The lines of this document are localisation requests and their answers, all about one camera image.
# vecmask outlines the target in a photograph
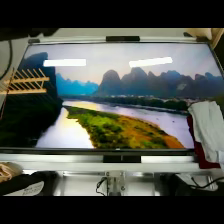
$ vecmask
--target sky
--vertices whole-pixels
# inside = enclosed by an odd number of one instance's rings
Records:
[[[204,75],[210,72],[220,76],[220,70],[206,44],[184,43],[102,43],[102,44],[57,44],[28,47],[25,58],[47,52],[49,60],[86,59],[83,67],[56,67],[64,79],[100,84],[108,70],[115,70],[120,78],[130,73],[130,61],[171,57],[173,63],[142,67],[159,76],[162,72],[176,70],[180,74]]]

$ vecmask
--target television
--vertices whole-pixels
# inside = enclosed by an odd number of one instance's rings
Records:
[[[224,104],[222,69],[207,43],[30,44],[1,82],[5,150],[191,150],[188,107]]]

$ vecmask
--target white towel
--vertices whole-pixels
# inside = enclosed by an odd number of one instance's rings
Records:
[[[194,137],[202,144],[209,162],[224,163],[224,120],[216,102],[199,102],[188,109],[193,118]]]

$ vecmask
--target cable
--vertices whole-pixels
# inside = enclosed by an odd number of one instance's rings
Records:
[[[7,68],[6,68],[5,72],[1,75],[0,80],[8,73],[8,71],[11,67],[11,64],[12,64],[12,57],[13,57],[12,41],[9,40],[8,43],[9,43],[9,62],[8,62],[8,65],[7,65]]]
[[[104,193],[98,191],[98,189],[100,188],[101,184],[102,184],[105,180],[107,180],[107,178],[106,178],[106,177],[103,177],[103,178],[101,179],[101,181],[97,183],[97,185],[96,185],[96,193],[97,193],[97,194],[102,194],[103,196],[106,196]]]
[[[210,183],[208,183],[208,184],[206,184],[206,185],[204,185],[204,186],[200,186],[199,184],[196,183],[196,181],[195,181],[194,178],[193,178],[192,180],[194,181],[194,183],[195,183],[197,186],[194,186],[194,185],[189,185],[189,186],[190,186],[190,187],[197,188],[197,189],[204,189],[204,188],[210,186],[211,184],[213,184],[213,183],[215,183],[215,182],[217,182],[217,181],[219,181],[219,180],[223,180],[223,179],[224,179],[224,177],[219,177],[219,178],[213,180],[212,182],[210,182]]]

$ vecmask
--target water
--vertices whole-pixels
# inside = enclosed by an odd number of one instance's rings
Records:
[[[176,137],[185,148],[194,148],[184,115],[120,106],[113,107],[86,101],[64,101],[63,105],[111,112],[150,121],[157,124],[167,134]],[[75,119],[67,119],[67,114],[67,110],[62,108],[56,123],[41,136],[36,147],[93,148],[87,131]]]

